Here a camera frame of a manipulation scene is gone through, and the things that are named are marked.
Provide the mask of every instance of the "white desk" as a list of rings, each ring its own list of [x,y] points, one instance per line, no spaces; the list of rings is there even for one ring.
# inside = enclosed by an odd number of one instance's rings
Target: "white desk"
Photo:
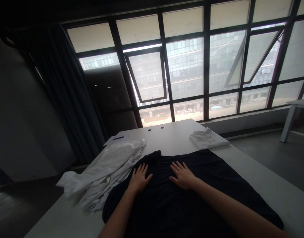
[[[181,155],[197,151],[189,135],[204,127],[192,119],[131,130],[130,139],[147,142],[143,156],[161,150],[163,155]],[[211,149],[225,160],[264,198],[282,218],[292,237],[304,237],[304,192],[279,177],[232,145]],[[92,167],[102,152],[89,165]],[[61,196],[25,238],[96,238],[104,223],[101,211],[86,215],[80,207]]]
[[[284,125],[282,135],[281,135],[281,138],[280,138],[280,141],[284,142],[284,143],[286,143],[288,134],[291,131],[291,127],[292,127],[292,123],[293,123],[293,117],[294,117],[294,111],[297,107],[304,108],[304,99],[296,100],[296,101],[290,101],[290,102],[287,102],[287,103],[291,104],[291,107],[290,107],[290,110],[288,111],[286,121],[285,121],[285,125]],[[294,131],[291,131],[291,132],[296,133],[300,136],[304,136],[303,133],[294,132]]]

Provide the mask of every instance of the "forearm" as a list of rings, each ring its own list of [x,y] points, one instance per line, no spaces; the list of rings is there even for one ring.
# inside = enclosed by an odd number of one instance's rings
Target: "forearm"
[[[124,236],[134,199],[135,193],[127,189],[98,238]]]
[[[225,219],[239,237],[288,237],[258,213],[202,180],[197,178],[192,189]]]

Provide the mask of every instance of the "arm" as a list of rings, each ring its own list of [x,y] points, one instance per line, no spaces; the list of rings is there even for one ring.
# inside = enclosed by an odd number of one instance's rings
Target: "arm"
[[[170,180],[182,189],[192,189],[211,205],[233,228],[239,237],[289,237],[271,222],[228,195],[211,187],[188,169],[183,162],[172,162],[177,179]]]
[[[144,163],[143,166],[139,166],[137,173],[134,169],[127,190],[123,194],[107,224],[100,232],[98,238],[119,238],[124,236],[134,199],[137,194],[141,193],[145,189],[149,181],[152,179],[152,174],[145,179],[147,169],[148,165],[145,167]]]

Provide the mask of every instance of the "white cloth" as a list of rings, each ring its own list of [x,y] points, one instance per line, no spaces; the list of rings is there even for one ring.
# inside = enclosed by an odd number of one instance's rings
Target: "white cloth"
[[[200,149],[212,149],[219,146],[229,145],[230,142],[205,127],[204,131],[194,131],[189,135],[191,141]]]
[[[111,189],[127,177],[139,160],[145,145],[144,139],[112,144],[93,167],[82,174],[74,171],[64,173],[56,186],[64,188],[66,198],[87,190],[79,204],[89,211],[101,209]]]

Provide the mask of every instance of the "curtain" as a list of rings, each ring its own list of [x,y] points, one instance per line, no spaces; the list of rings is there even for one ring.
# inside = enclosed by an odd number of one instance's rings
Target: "curtain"
[[[68,36],[61,25],[50,24],[25,30],[21,39],[77,158],[82,164],[91,163],[108,135]]]

